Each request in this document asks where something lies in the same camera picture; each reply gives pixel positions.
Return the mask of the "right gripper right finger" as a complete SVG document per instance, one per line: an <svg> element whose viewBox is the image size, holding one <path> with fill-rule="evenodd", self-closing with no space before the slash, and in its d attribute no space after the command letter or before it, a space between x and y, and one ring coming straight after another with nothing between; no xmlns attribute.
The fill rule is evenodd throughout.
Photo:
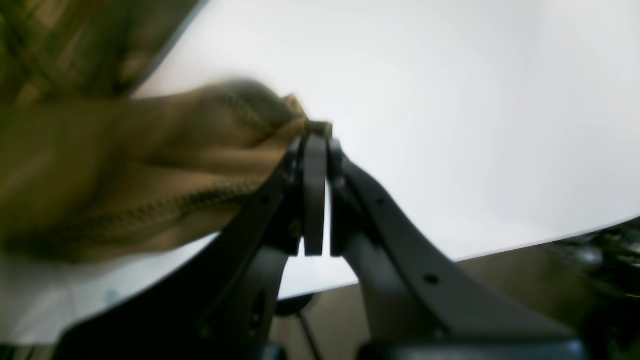
<svg viewBox="0 0 640 360"><path fill-rule="evenodd" d="M331 253L354 271L370 341L359 360L586 360L567 326L494 292L439 251L386 189L327 143Z"/></svg>

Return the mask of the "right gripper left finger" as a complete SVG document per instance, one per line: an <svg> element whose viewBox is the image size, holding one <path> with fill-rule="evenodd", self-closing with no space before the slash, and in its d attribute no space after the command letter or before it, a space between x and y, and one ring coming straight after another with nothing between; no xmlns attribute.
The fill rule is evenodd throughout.
<svg viewBox="0 0 640 360"><path fill-rule="evenodd" d="M285 266L323 253L327 141L297 138L212 243L62 336L55 360L285 360L269 341Z"/></svg>

